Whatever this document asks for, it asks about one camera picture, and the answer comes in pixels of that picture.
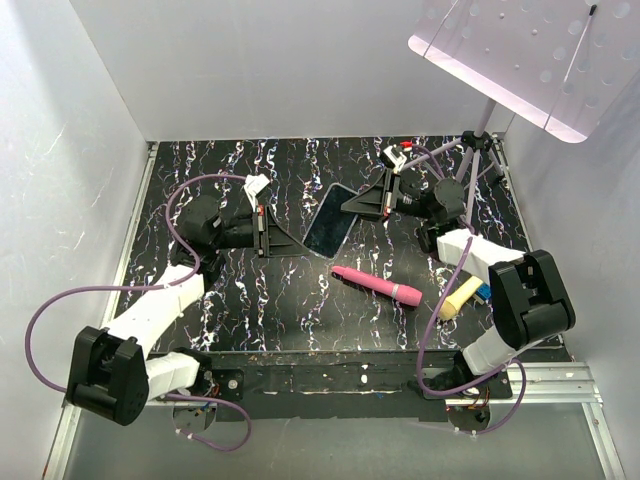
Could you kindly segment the phone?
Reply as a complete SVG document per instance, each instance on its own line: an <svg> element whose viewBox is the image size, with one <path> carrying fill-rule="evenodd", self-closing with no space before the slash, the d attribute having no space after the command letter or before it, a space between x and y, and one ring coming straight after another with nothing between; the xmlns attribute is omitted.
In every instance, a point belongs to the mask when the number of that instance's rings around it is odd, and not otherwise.
<svg viewBox="0 0 640 480"><path fill-rule="evenodd" d="M342 205L356 192L339 183L329 186L303 238L303 245L314 254L333 259L348 237L357 215L342 211Z"/></svg>

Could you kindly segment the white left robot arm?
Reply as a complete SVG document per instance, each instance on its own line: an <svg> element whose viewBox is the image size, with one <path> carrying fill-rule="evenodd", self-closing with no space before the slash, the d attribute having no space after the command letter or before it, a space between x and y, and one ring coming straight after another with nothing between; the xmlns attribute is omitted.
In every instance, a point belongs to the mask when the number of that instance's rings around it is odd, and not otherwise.
<svg viewBox="0 0 640 480"><path fill-rule="evenodd" d="M74 342L65 399L119 425L131 424L150 400L182 391L205 398L219 383L212 361L179 347L151 357L156 342L221 274L227 250L251 249L261 258L307 254L277 222L272 207L255 204L224 218L203 195L179 214L170 263L152 290L102 329L84 328Z"/></svg>

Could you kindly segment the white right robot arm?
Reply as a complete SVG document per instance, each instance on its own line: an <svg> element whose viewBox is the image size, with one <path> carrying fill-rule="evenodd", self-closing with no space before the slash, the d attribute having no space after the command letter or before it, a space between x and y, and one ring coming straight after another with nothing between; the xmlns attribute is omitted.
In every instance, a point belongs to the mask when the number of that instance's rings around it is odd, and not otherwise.
<svg viewBox="0 0 640 480"><path fill-rule="evenodd" d="M462 227L464 188L452 178L418 191L386 170L374 185L345 201L341 210L372 220L392 212L421 219L422 251L490 288L493 324L455 354L452 367L428 379L423 362L416 362L416 383L425 395L475 397L522 352L575 325L574 308L553 256L545 250L509 249Z"/></svg>

